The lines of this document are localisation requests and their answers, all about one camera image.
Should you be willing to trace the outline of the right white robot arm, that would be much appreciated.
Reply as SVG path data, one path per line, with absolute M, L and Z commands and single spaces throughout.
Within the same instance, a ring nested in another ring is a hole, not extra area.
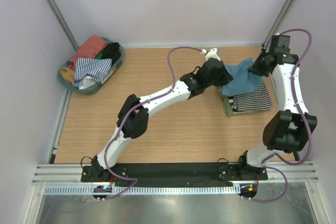
M 305 106 L 300 81 L 300 61 L 290 53 L 290 36 L 286 32 L 273 35 L 268 49 L 262 49 L 250 72 L 270 77 L 279 111 L 265 126 L 262 143 L 245 152 L 246 162 L 236 167 L 238 177 L 248 180 L 255 167 L 262 167 L 271 158 L 301 151 L 312 143 L 317 117 Z

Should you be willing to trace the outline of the thin striped black tank top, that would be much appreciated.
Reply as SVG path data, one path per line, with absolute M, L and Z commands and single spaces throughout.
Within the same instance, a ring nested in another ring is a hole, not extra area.
M 234 113 L 269 111 L 273 106 L 263 81 L 257 90 L 228 97 L 228 100 Z

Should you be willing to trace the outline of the light blue garment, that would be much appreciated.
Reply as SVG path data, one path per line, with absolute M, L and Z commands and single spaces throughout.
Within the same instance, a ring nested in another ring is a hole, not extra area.
M 233 80 L 221 87 L 221 94 L 235 96 L 257 90 L 262 82 L 262 76 L 249 71 L 253 63 L 253 59 L 248 58 L 238 65 L 226 65 L 226 70 L 233 77 Z

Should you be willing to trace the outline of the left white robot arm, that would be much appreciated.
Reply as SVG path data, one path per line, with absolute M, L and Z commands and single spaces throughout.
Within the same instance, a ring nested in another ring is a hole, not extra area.
M 173 78 L 171 86 L 139 98 L 135 94 L 128 96 L 118 114 L 117 127 L 112 138 L 91 162 L 94 168 L 93 176 L 98 181 L 106 182 L 111 177 L 111 168 L 116 164 L 118 157 L 133 139 L 146 132 L 151 116 L 175 103 L 203 94 L 210 86 L 225 86 L 233 80 L 219 57 L 218 48 L 205 50 L 194 47 L 189 49 L 204 55 L 203 65 L 177 80 L 171 64 L 171 54 L 178 49 L 187 48 L 188 46 L 173 48 L 167 55 Z

